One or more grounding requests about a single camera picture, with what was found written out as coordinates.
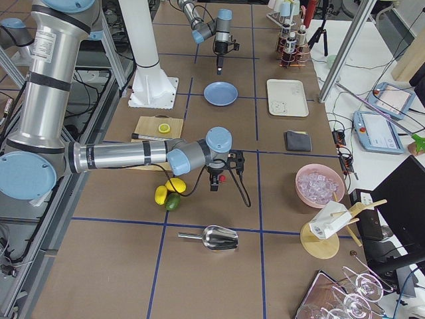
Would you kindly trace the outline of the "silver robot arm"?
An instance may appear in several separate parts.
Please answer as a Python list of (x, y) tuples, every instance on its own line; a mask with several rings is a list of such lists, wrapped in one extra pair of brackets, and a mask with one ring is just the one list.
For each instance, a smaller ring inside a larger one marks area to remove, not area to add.
[(240, 44), (230, 32), (233, 13), (230, 9), (219, 9), (216, 18), (206, 22), (197, 11), (195, 1), (178, 1), (179, 9), (185, 14), (192, 30), (193, 40), (201, 44), (214, 38), (212, 49), (216, 56), (216, 73), (222, 74), (224, 57), (232, 51), (238, 51)]
[[(129, 106), (172, 109), (178, 78), (168, 77), (160, 65), (148, 1), (119, 1), (133, 53), (135, 77)], [(193, 40), (214, 37), (217, 73), (222, 70), (228, 45), (238, 50), (230, 28), (232, 11), (220, 9), (206, 22), (195, 1), (177, 1), (191, 28)], [(94, 35), (102, 16), (100, 1), (33, 1), (37, 22), (33, 61), (26, 81), (17, 129), (5, 136), (1, 155), (1, 192), (20, 200), (46, 195), (65, 175), (95, 169), (122, 169), (169, 163), (175, 176), (202, 167), (213, 174), (231, 170), (232, 135), (211, 128), (205, 138), (188, 143), (181, 138), (139, 143), (81, 144), (62, 138), (68, 115), (70, 89), (82, 41)]]

